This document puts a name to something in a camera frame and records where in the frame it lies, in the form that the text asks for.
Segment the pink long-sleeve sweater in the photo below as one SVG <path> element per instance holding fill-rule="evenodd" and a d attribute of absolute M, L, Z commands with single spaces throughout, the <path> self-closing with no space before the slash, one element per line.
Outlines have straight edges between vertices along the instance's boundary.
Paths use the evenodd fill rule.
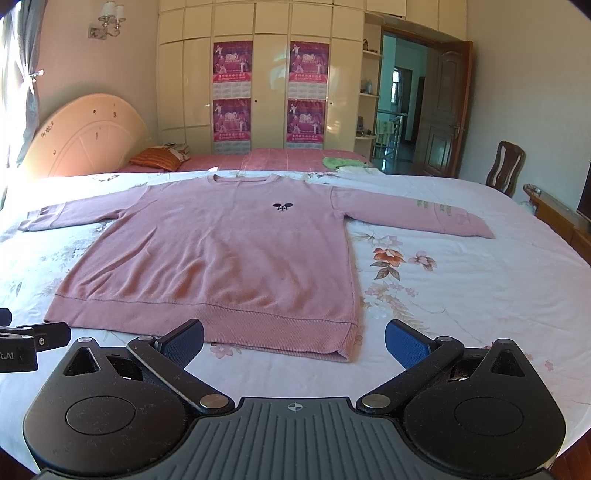
<path fill-rule="evenodd" d="M 488 238 L 464 209 L 270 175 L 217 175 L 43 207 L 25 232 L 105 222 L 46 313 L 75 328 L 160 336 L 189 319 L 208 342 L 346 362 L 360 295 L 346 222 Z"/>

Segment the brown wooden tv cabinet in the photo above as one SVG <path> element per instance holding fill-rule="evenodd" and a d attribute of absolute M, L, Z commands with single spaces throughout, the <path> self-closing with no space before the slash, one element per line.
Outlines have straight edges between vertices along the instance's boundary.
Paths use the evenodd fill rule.
<path fill-rule="evenodd" d="M 590 264 L 590 221 L 533 184 L 525 184 L 523 190 L 534 207 L 535 216 L 547 224 L 583 260 Z"/>

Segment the orange striped pillow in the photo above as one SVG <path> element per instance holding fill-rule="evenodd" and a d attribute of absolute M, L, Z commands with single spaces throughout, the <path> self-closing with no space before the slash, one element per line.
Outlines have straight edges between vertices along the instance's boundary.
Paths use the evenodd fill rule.
<path fill-rule="evenodd" d="M 146 148 L 131 157 L 129 162 L 136 166 L 175 172 L 188 159 L 190 159 L 190 153 L 185 148 L 177 149 L 175 146 L 154 146 Z"/>

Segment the white folded cloth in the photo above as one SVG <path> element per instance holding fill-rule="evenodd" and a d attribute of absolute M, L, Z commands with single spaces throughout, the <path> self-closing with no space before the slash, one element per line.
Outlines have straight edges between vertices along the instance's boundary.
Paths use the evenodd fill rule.
<path fill-rule="evenodd" d="M 363 175 L 383 176 L 384 173 L 377 168 L 369 166 L 342 166 L 335 170 L 339 175 Z"/>

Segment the pink checkered bedspread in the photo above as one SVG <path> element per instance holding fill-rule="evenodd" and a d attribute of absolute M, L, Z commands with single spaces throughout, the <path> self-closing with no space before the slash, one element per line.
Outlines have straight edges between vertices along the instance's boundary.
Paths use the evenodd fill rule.
<path fill-rule="evenodd" d="M 360 162 L 370 167 L 370 161 L 355 152 L 345 150 L 257 148 L 242 155 L 194 155 L 183 162 L 177 172 L 190 171 L 291 171 L 329 172 L 325 158 Z"/>

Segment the dark brown wooden door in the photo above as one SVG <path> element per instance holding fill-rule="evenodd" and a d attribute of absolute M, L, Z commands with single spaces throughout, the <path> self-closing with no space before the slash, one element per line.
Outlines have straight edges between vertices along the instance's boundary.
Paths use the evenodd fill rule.
<path fill-rule="evenodd" d="M 446 178 L 459 175 L 472 67 L 473 44 L 469 41 L 439 43 L 428 49 L 415 173 Z"/>

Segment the green folded cloth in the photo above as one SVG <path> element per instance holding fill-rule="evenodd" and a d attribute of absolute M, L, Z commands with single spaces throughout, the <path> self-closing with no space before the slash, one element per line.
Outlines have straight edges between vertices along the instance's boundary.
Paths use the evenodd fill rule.
<path fill-rule="evenodd" d="M 360 167 L 366 166 L 366 163 L 358 159 L 346 159 L 339 157 L 324 157 L 322 158 L 322 165 L 329 170 L 339 170 L 346 167 Z"/>

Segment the dark wooden chair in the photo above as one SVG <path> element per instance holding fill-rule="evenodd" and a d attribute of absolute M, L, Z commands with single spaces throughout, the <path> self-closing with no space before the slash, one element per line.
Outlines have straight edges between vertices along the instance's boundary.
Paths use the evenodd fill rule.
<path fill-rule="evenodd" d="M 526 152 L 520 146 L 509 141 L 501 141 L 485 185 L 512 198 L 525 160 Z"/>

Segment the cream wooden headboard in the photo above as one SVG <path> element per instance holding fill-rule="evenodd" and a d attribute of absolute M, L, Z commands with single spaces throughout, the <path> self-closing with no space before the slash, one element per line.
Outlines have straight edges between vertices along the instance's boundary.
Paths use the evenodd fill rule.
<path fill-rule="evenodd" d="M 116 172 L 154 144 L 145 122 L 128 102 L 111 94 L 90 94 L 48 118 L 19 171 L 31 178 Z"/>

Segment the lower left purple poster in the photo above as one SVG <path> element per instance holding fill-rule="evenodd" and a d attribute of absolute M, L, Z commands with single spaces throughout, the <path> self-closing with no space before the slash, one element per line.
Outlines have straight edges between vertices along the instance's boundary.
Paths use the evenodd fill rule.
<path fill-rule="evenodd" d="M 216 155 L 243 155 L 252 149 L 250 102 L 221 99 L 213 102 L 213 152 Z"/>

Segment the purple poster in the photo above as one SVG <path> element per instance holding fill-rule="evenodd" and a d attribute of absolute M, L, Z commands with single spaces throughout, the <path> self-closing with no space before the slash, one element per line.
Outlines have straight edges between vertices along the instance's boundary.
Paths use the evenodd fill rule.
<path fill-rule="evenodd" d="M 252 149 L 250 102 L 221 99 L 213 102 L 213 152 L 216 155 L 243 155 Z"/>
<path fill-rule="evenodd" d="M 325 101 L 287 101 L 287 149 L 322 149 L 325 140 Z"/>
<path fill-rule="evenodd" d="M 212 99 L 252 97 L 252 41 L 216 42 L 212 54 Z"/>
<path fill-rule="evenodd" d="M 327 99 L 329 44 L 291 41 L 287 96 L 294 100 Z"/>

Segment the lower right purple poster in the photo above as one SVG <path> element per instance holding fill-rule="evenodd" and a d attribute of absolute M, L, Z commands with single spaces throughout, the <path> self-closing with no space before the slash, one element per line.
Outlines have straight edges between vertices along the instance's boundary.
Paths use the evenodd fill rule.
<path fill-rule="evenodd" d="M 325 140 L 325 101 L 287 101 L 287 149 L 322 149 Z"/>

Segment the cream built-in wardrobe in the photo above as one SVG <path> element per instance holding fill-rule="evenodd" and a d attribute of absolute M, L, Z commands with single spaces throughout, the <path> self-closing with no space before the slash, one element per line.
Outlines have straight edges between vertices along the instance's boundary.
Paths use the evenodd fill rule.
<path fill-rule="evenodd" d="M 156 46 L 158 133 L 213 152 L 213 44 L 252 41 L 252 149 L 286 148 L 290 42 L 329 44 L 324 147 L 352 151 L 365 97 L 377 83 L 384 25 L 422 40 L 467 35 L 464 1 L 163 1 Z"/>

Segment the upper right purple poster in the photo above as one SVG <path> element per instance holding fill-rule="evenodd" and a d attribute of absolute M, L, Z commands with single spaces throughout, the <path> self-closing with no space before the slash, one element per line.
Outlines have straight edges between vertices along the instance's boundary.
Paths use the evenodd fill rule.
<path fill-rule="evenodd" d="M 287 96 L 294 100 L 327 99 L 329 44 L 291 41 Z"/>

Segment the upper left purple poster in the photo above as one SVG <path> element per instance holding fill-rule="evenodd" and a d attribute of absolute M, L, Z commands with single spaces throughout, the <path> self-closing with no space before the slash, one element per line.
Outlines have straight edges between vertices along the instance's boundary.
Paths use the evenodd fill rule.
<path fill-rule="evenodd" d="M 212 99 L 252 97 L 252 41 L 216 42 L 212 54 Z"/>

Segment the window curtain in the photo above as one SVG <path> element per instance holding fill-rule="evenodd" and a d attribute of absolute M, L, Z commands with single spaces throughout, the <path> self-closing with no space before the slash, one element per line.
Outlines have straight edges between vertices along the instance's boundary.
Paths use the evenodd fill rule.
<path fill-rule="evenodd" d="M 39 127 L 37 79 L 42 21 L 47 3 L 1 3 L 1 162 L 19 166 Z"/>

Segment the wall sconce lamp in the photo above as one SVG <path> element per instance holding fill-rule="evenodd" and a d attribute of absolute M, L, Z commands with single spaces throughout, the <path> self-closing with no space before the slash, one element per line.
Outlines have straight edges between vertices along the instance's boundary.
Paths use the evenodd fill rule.
<path fill-rule="evenodd" d="M 94 40 L 118 37 L 121 33 L 121 25 L 125 20 L 123 4 L 118 4 L 116 1 L 105 1 L 98 17 L 98 25 L 89 27 L 88 37 Z"/>

